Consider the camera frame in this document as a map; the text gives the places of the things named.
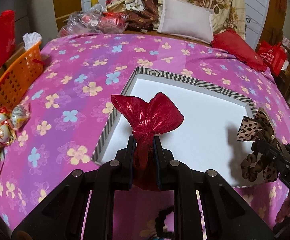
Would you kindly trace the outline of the brown leopard ribbon scrunchie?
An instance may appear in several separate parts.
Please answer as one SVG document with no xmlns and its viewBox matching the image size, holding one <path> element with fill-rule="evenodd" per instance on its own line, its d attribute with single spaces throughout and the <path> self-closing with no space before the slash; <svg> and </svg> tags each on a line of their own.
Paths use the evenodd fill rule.
<svg viewBox="0 0 290 240">
<path fill-rule="evenodd" d="M 274 155 L 268 154 L 270 147 L 280 150 L 280 143 L 275 135 L 271 118 L 260 107 L 254 117 L 244 116 L 238 129 L 236 140 L 240 142 L 252 142 L 249 155 L 240 164 L 242 178 L 254 182 L 259 173 L 263 174 L 265 183 L 278 179 L 277 165 Z"/>
</svg>

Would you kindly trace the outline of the red satin bow scrunchie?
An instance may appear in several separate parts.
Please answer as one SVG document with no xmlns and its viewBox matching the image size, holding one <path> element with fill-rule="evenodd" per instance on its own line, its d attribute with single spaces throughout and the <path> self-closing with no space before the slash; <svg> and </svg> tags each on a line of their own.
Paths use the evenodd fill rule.
<svg viewBox="0 0 290 240">
<path fill-rule="evenodd" d="M 142 190 L 158 191 L 154 168 L 153 138 L 177 129 L 184 116 L 162 92 L 149 102 L 135 96 L 112 95 L 113 106 L 127 119 L 136 141 L 133 184 Z"/>
</svg>

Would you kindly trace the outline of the striped shallow white box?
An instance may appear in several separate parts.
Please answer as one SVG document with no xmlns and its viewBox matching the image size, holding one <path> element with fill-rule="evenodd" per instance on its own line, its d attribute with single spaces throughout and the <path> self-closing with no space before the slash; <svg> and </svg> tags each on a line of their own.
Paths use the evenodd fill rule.
<svg viewBox="0 0 290 240">
<path fill-rule="evenodd" d="M 194 77 L 143 67 L 121 76 L 120 84 L 117 90 L 112 85 L 104 86 L 90 103 L 94 121 L 91 135 L 97 142 L 93 161 L 103 164 L 111 160 L 132 133 L 110 96 L 118 93 L 148 102 L 161 92 L 184 116 L 178 128 L 160 135 L 162 146 L 193 170 L 212 168 L 232 186 L 249 185 L 242 178 L 240 163 L 251 143 L 236 141 L 236 134 L 243 117 L 256 114 L 251 98 Z"/>
</svg>

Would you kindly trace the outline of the pink floral bed sheet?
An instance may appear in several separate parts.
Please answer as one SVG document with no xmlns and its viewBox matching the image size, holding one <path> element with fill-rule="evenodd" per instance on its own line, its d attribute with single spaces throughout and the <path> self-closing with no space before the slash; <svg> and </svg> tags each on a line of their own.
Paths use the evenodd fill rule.
<svg viewBox="0 0 290 240">
<path fill-rule="evenodd" d="M 276 136 L 290 144 L 290 109 L 270 71 L 257 72 L 223 50 L 150 35 L 88 35 L 52 40 L 41 55 L 46 68 L 23 99 L 31 106 L 30 119 L 0 163 L 0 229 L 5 233 L 72 170 L 97 169 L 90 103 L 106 85 L 120 89 L 120 77 L 137 67 L 194 77 L 251 98 L 269 114 Z M 287 187 L 258 179 L 255 186 L 236 188 L 274 226 Z"/>
</svg>

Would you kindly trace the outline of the wrapped egg candy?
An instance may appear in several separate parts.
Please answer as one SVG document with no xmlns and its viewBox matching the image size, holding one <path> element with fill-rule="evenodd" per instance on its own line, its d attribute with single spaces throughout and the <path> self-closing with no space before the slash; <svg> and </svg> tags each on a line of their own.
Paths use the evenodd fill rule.
<svg viewBox="0 0 290 240">
<path fill-rule="evenodd" d="M 6 107 L 0 107 L 0 125 L 10 123 L 11 112 Z"/>
<path fill-rule="evenodd" d="M 0 147 L 9 146 L 16 140 L 16 134 L 11 124 L 6 121 L 0 124 Z"/>
<path fill-rule="evenodd" d="M 10 122 L 16 131 L 24 126 L 31 115 L 31 106 L 29 103 L 18 104 L 11 112 Z"/>
</svg>

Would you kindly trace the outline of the red shopping bag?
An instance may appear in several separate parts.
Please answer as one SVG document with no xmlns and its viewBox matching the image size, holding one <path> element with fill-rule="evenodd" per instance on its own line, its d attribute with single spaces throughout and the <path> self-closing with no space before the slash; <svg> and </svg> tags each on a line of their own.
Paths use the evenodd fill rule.
<svg viewBox="0 0 290 240">
<path fill-rule="evenodd" d="M 263 40 L 260 43 L 257 51 L 263 62 L 270 69 L 274 77 L 279 76 L 285 61 L 287 60 L 287 54 L 282 46 L 281 42 L 275 45 L 270 45 L 267 41 Z"/>
</svg>

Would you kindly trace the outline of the red heart cushion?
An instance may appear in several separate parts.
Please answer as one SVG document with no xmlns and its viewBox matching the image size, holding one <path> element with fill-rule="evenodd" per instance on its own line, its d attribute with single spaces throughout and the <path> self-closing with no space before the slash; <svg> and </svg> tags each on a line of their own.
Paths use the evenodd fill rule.
<svg viewBox="0 0 290 240">
<path fill-rule="evenodd" d="M 234 55 L 239 61 L 257 72 L 265 72 L 268 68 L 261 57 L 234 29 L 227 29 L 222 33 L 215 34 L 211 45 L 213 48 L 222 49 Z"/>
</svg>

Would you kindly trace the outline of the orange plastic basket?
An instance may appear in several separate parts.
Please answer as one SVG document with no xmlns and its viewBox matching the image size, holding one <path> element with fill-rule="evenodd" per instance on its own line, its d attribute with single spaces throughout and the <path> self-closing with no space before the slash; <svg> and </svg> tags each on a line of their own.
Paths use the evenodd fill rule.
<svg viewBox="0 0 290 240">
<path fill-rule="evenodd" d="M 0 108 L 12 110 L 30 85 L 42 74 L 43 61 L 38 42 L 12 63 L 0 78 Z"/>
</svg>

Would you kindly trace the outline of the white small pillow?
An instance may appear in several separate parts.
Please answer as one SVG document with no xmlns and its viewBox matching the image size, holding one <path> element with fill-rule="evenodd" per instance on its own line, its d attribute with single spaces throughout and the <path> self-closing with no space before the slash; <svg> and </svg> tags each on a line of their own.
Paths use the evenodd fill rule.
<svg viewBox="0 0 290 240">
<path fill-rule="evenodd" d="M 213 13 L 181 0 L 162 0 L 158 33 L 210 44 L 213 39 Z"/>
</svg>

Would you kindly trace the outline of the clear plastic bag of items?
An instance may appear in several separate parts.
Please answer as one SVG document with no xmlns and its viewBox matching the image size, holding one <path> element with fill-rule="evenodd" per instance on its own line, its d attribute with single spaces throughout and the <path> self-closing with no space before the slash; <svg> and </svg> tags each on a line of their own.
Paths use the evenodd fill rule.
<svg viewBox="0 0 290 240">
<path fill-rule="evenodd" d="M 128 26 L 123 12 L 107 12 L 106 8 L 96 4 L 89 10 L 74 12 L 61 27 L 58 37 L 76 34 L 122 34 Z"/>
</svg>

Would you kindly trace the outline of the white tissue in basket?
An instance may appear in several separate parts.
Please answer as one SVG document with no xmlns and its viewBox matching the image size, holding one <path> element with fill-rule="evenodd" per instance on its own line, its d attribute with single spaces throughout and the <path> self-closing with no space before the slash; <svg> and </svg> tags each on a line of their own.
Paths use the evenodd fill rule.
<svg viewBox="0 0 290 240">
<path fill-rule="evenodd" d="M 42 36 L 40 33 L 33 32 L 33 33 L 25 33 L 23 35 L 23 42 L 24 42 L 24 48 L 26 51 L 31 49 L 33 46 L 41 42 Z"/>
</svg>

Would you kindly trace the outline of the santa plush toy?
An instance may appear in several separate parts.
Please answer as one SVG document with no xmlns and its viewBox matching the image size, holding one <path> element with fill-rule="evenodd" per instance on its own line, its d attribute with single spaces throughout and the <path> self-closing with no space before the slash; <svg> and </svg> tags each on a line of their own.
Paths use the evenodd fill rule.
<svg viewBox="0 0 290 240">
<path fill-rule="evenodd" d="M 105 4 L 107 12 L 124 13 L 126 11 L 125 0 L 106 0 Z"/>
</svg>

